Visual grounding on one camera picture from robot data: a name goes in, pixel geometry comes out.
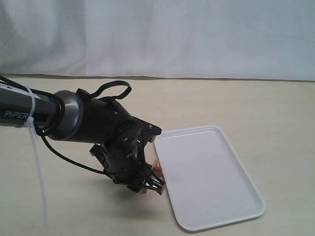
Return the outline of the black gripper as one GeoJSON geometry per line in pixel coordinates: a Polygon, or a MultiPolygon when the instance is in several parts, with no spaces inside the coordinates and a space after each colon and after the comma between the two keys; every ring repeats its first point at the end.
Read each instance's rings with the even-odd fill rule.
{"type": "Polygon", "coordinates": [[[134,193],[142,188],[162,195],[165,181],[157,177],[145,160],[141,127],[137,122],[122,122],[95,128],[91,133],[90,154],[103,166],[102,173],[115,184],[127,186],[134,193]]]}

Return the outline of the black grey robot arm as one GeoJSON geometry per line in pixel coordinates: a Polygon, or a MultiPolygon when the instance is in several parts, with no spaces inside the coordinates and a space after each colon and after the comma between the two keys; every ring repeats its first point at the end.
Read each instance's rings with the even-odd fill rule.
{"type": "Polygon", "coordinates": [[[91,143],[90,154],[115,184],[133,192],[150,189],[161,194],[161,170],[145,160],[144,148],[161,129],[132,116],[121,104],[129,83],[113,81],[96,92],[61,90],[54,94],[28,89],[6,78],[0,80],[0,124],[25,126],[30,119],[43,142],[91,143]]]}

